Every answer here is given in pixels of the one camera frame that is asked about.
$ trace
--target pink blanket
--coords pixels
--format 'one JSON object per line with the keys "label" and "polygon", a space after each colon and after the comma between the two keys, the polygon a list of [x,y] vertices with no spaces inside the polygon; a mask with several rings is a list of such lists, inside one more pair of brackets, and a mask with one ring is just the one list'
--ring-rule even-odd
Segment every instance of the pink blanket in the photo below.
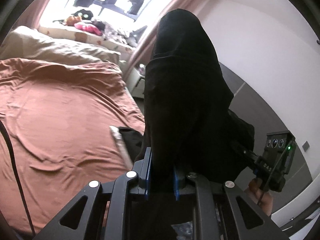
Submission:
{"label": "pink blanket", "polygon": [[[110,125],[144,131],[143,115],[113,63],[0,61],[0,118],[37,232],[88,182],[126,172]],[[31,232],[1,136],[0,188],[8,223]]]}

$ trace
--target pillow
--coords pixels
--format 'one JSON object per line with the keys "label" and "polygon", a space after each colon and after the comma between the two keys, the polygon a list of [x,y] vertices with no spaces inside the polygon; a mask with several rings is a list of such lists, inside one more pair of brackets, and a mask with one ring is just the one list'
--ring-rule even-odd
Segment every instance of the pillow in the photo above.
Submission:
{"label": "pillow", "polygon": [[82,42],[53,39],[36,30],[19,26],[0,46],[0,60],[37,59],[64,65],[112,62],[119,64],[120,53]]}

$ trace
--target wire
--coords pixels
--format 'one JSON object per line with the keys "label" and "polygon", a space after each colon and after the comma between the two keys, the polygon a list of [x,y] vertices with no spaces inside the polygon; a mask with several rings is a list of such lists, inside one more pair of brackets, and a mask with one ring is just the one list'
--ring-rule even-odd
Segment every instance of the wire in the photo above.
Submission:
{"label": "wire", "polygon": [[269,182],[270,182],[270,180],[271,180],[271,177],[272,177],[272,175],[273,175],[273,172],[275,171],[276,167],[278,166],[279,162],[281,161],[284,153],[286,152],[286,150],[288,149],[288,147],[289,147],[292,143],[293,143],[293,141],[291,140],[291,141],[288,143],[287,147],[286,147],[286,148],[283,150],[283,152],[281,153],[280,158],[279,158],[278,161],[276,162],[276,165],[273,167],[273,169],[272,169],[272,171],[271,171],[271,173],[270,173],[270,175],[269,175],[269,178],[268,178],[267,182],[265,183],[265,185],[264,185],[264,187],[263,187],[263,192],[262,192],[262,194],[261,194],[261,196],[260,196],[260,198],[259,198],[259,200],[258,200],[258,202],[257,202],[257,205],[258,205],[258,206],[260,206],[261,200],[262,200],[262,198],[263,198],[263,195],[266,193],[266,188],[267,188],[267,186],[268,186],[268,184],[269,184]]}
{"label": "wire", "polygon": [[5,140],[5,143],[7,144],[7,147],[8,147],[8,150],[9,150],[10,159],[11,159],[11,165],[12,165],[12,169],[13,169],[13,174],[14,174],[15,179],[16,179],[17,184],[18,184],[18,189],[19,189],[19,192],[20,192],[21,200],[22,200],[24,209],[25,209],[26,214],[27,214],[27,218],[28,218],[28,221],[29,221],[29,225],[31,227],[32,235],[33,235],[33,237],[35,237],[36,236],[36,232],[35,232],[35,228],[33,227],[31,216],[30,216],[30,213],[29,213],[29,210],[28,210],[28,206],[27,206],[27,202],[26,202],[26,199],[25,199],[24,194],[23,194],[22,185],[21,185],[21,182],[20,182],[20,179],[19,179],[18,170],[17,170],[17,166],[16,166],[16,161],[15,161],[15,158],[14,158],[13,146],[12,146],[12,143],[10,141],[9,134],[8,134],[7,130],[5,129],[5,127],[4,127],[4,125],[3,125],[3,123],[1,121],[0,121],[0,132],[1,132],[1,134],[2,134],[2,136],[4,138],[4,140]]}

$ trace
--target pink plush toy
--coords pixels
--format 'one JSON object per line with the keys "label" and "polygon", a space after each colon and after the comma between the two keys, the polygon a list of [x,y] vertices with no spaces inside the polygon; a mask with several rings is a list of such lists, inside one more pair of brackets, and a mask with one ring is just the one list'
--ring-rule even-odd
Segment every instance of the pink plush toy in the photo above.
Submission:
{"label": "pink plush toy", "polygon": [[92,24],[79,22],[79,23],[76,23],[74,25],[74,27],[76,29],[78,29],[78,30],[82,30],[82,31],[85,31],[85,32],[93,33],[93,34],[96,34],[98,36],[102,35],[102,32],[96,26],[94,26]]}

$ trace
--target curtain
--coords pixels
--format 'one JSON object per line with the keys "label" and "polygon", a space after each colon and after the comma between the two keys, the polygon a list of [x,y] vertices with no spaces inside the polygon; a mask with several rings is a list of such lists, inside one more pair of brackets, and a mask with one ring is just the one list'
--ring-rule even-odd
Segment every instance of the curtain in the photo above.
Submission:
{"label": "curtain", "polygon": [[199,10],[197,8],[205,3],[206,0],[172,0],[160,13],[157,20],[154,22],[152,26],[149,26],[145,33],[143,34],[142,38],[140,39],[138,46],[132,56],[130,57],[128,61],[128,70],[126,73],[124,73],[124,80],[128,78],[131,70],[139,65],[144,64],[146,65],[151,58],[151,53],[153,49],[153,45],[156,40],[156,31],[157,26],[160,21],[160,19],[168,12],[175,10],[175,9],[185,9],[188,10],[195,15],[199,13]]}
{"label": "curtain", "polygon": [[50,0],[34,0],[20,15],[18,20],[14,23],[12,29],[22,25],[27,26],[30,29],[38,29],[40,18],[49,1]]}

